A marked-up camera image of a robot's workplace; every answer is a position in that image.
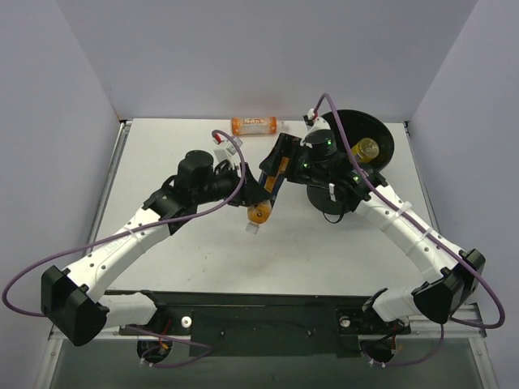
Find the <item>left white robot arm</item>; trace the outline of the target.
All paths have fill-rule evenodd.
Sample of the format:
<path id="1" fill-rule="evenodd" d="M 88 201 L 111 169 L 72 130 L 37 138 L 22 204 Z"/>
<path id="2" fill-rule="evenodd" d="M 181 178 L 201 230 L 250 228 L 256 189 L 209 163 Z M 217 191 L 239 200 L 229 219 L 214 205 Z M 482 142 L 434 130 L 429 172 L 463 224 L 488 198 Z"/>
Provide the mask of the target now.
<path id="1" fill-rule="evenodd" d="M 144 293 L 105 295 L 109 286 L 139 257 L 201 217 L 201 205 L 222 202 L 234 207 L 271 203 L 277 168 L 263 161 L 255 178 L 247 164 L 236 165 L 228 152 L 190 151 L 175 175 L 164 181 L 112 237 L 64 269 L 52 266 L 41 277 L 41 312 L 75 346 L 103 329 L 138 324 L 156 334 L 166 312 Z"/>

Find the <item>yellow bottle blue cap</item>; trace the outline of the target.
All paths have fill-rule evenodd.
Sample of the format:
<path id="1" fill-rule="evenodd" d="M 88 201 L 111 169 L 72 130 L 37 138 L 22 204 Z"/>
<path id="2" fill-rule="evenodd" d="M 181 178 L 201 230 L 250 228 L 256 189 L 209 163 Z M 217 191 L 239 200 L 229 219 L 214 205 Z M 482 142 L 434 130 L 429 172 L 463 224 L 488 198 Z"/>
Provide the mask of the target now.
<path id="1" fill-rule="evenodd" d="M 368 164 L 380 154 L 379 144 L 372 138 L 363 138 L 351 148 L 358 163 Z"/>

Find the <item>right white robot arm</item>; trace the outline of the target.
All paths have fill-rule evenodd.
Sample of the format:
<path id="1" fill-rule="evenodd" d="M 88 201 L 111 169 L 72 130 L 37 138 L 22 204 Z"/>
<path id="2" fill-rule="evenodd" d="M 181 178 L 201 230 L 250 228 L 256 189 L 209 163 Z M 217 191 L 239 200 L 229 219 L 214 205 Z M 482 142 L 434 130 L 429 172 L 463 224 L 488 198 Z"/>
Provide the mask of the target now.
<path id="1" fill-rule="evenodd" d="M 314 130 L 303 139 L 279 134 L 259 168 L 273 194 L 283 181 L 324 190 L 343 212 L 370 221 L 420 271 L 419 286 L 384 288 L 364 303 L 362 321 L 367 329 L 381 331 L 414 315 L 445 324 L 479 285 L 484 256 L 441 237 L 378 170 L 339 151 L 332 130 Z"/>

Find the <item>orange bottle white label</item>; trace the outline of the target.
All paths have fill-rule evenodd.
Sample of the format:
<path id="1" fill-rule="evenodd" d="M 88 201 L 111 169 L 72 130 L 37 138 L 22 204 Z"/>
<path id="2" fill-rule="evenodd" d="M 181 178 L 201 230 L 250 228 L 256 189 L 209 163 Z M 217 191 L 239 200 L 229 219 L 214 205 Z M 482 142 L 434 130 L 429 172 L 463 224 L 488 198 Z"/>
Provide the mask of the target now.
<path id="1" fill-rule="evenodd" d="M 282 132 L 287 125 L 275 117 L 232 118 L 230 128 L 236 136 L 266 136 Z"/>

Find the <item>orange bottle blue label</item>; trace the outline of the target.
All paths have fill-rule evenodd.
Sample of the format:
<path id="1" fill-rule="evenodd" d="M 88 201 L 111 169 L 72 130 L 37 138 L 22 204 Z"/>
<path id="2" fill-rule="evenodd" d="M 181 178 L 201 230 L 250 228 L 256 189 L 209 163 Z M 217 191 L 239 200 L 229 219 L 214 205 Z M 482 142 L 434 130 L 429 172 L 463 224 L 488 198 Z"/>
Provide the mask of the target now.
<path id="1" fill-rule="evenodd" d="M 246 231 L 248 233 L 257 234 L 260 230 L 260 226 L 268 221 L 284 179 L 285 176 L 281 171 L 275 176 L 268 176 L 266 173 L 261 173 L 259 183 L 260 186 L 268 192 L 269 197 L 257 204 L 251 205 L 247 209 L 248 222 Z"/>

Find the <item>black plastic bin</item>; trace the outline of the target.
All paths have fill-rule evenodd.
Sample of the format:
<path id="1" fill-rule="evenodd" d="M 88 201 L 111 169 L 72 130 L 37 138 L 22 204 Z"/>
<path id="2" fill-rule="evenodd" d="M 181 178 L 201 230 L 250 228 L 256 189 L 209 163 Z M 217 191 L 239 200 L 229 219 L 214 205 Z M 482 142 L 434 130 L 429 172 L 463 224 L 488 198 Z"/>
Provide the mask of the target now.
<path id="1" fill-rule="evenodd" d="M 372 185 L 378 186 L 383 181 L 379 172 L 391 161 L 395 150 L 395 142 L 391 132 L 378 118 L 368 113 L 353 109 L 340 109 L 337 113 L 344 127 L 350 150 L 363 138 L 372 138 L 379 144 L 380 154 L 368 164 L 358 163 L 354 159 L 354 156 L 350 157 L 352 163 L 358 163 L 360 169 L 367 175 Z M 338 150 L 347 154 L 333 114 L 331 112 L 326 113 L 322 118 L 331 126 Z M 308 187 L 307 197 L 311 204 L 319 211 L 324 214 L 339 217 L 342 217 L 346 213 L 353 212 L 360 203 L 331 203 L 325 201 L 324 198 L 320 196 L 319 191 Z"/>

